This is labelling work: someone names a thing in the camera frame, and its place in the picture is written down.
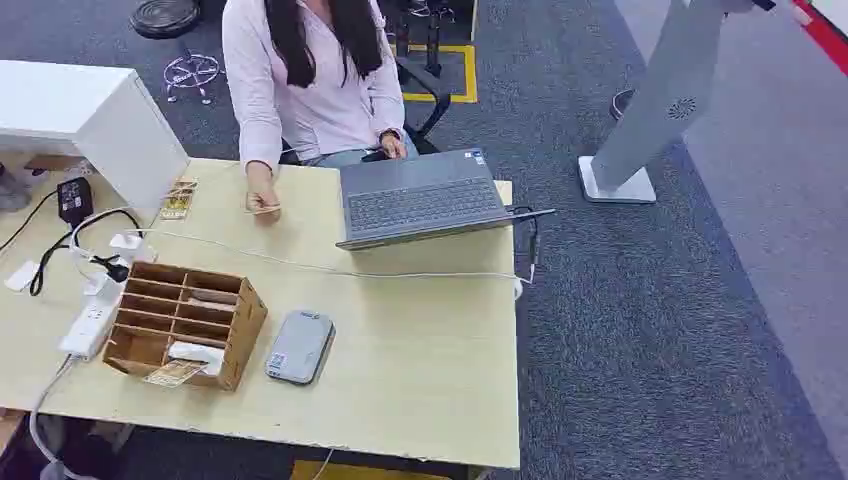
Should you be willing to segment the person's right hand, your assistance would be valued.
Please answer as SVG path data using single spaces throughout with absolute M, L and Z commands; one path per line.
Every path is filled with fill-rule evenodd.
M 272 225 L 281 217 L 271 168 L 261 161 L 246 165 L 246 209 L 261 225 Z

